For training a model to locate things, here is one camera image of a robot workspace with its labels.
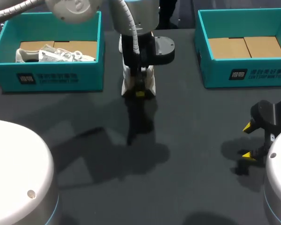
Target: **cable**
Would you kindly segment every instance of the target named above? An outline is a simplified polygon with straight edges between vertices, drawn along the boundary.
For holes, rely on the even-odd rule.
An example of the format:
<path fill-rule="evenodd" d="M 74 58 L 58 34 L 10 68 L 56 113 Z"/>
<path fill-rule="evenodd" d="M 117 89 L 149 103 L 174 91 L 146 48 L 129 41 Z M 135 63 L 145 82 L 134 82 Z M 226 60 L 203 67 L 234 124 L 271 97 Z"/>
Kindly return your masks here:
<path fill-rule="evenodd" d="M 8 15 L 15 15 L 22 11 L 27 11 L 27 10 L 34 8 L 38 5 L 41 5 L 43 3 L 44 3 L 44 0 L 26 0 L 15 6 L 6 8 L 4 10 L 0 10 L 0 18 L 8 16 Z"/>
<path fill-rule="evenodd" d="M 131 27 L 132 39 L 133 39 L 133 52 L 139 55 L 140 54 L 140 48 L 139 48 L 139 41 L 138 41 L 138 37 L 137 37 L 137 31 L 136 31 L 134 19 L 131 15 L 131 12 L 130 12 L 126 2 L 124 0 L 118 0 L 118 2 L 123 7 L 124 12 L 126 13 L 127 18 L 129 20 L 129 25 Z"/>

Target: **dark table surface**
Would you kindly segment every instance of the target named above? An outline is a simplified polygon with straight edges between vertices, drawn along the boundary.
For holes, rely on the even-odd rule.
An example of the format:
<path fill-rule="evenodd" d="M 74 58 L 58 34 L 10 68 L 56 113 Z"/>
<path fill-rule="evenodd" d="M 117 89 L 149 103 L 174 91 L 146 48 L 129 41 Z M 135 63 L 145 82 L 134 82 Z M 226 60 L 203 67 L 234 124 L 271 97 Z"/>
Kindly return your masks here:
<path fill-rule="evenodd" d="M 155 68 L 157 97 L 146 102 L 154 131 L 137 135 L 120 96 L 118 34 L 107 32 L 102 93 L 0 91 L 0 120 L 38 133 L 58 170 L 63 225 L 267 225 L 264 168 L 232 172 L 238 151 L 263 142 L 245 135 L 250 107 L 281 100 L 281 88 L 207 90 L 194 30 L 156 31 L 176 43 L 175 60 Z"/>

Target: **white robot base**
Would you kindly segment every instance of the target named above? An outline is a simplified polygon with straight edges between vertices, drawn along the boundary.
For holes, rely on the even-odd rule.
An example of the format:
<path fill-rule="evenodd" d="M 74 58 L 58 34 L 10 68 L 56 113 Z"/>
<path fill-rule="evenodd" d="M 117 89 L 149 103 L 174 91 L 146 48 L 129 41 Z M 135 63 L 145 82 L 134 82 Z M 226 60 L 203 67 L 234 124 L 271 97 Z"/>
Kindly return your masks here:
<path fill-rule="evenodd" d="M 266 159 L 264 208 L 271 225 L 281 225 L 281 134 L 272 144 Z"/>
<path fill-rule="evenodd" d="M 122 36 L 120 36 L 118 42 L 118 50 L 120 53 L 123 53 L 122 50 Z M 143 68 L 147 71 L 147 79 L 146 79 L 146 88 L 149 90 L 154 96 L 156 96 L 156 86 L 155 86 L 155 77 L 154 77 L 154 66 L 149 66 L 148 68 Z M 134 78 L 130 74 L 130 68 L 125 65 L 123 59 L 123 84 L 122 84 L 122 96 L 128 91 L 131 90 L 134 86 Z"/>
<path fill-rule="evenodd" d="M 40 136 L 0 121 L 0 225 L 59 225 L 53 158 Z"/>

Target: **open box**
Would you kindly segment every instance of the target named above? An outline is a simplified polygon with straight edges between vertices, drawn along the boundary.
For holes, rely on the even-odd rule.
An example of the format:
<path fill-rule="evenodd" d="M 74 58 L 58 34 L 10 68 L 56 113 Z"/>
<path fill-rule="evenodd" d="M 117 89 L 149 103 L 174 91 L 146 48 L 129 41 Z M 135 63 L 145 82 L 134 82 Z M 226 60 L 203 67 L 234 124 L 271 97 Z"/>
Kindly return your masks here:
<path fill-rule="evenodd" d="M 281 8 L 199 10 L 195 48 L 204 86 L 281 86 Z"/>
<path fill-rule="evenodd" d="M 18 48 L 39 50 L 44 44 L 81 51 L 95 61 L 15 63 Z M 52 13 L 24 13 L 7 21 L 0 34 L 0 86 L 3 92 L 101 91 L 104 33 L 101 12 L 89 21 L 68 24 Z"/>

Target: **white sneaker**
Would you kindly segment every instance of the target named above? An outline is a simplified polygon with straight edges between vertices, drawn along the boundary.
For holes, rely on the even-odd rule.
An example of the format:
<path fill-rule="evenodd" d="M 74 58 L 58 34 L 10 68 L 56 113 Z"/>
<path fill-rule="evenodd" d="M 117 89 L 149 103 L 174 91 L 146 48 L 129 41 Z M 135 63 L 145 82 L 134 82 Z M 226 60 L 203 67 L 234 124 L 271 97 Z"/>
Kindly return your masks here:
<path fill-rule="evenodd" d="M 69 52 L 61 48 L 53 48 L 45 45 L 39 51 L 25 51 L 18 49 L 15 55 L 16 62 L 74 62 L 74 61 L 96 61 L 95 58 L 83 55 L 80 51 Z"/>

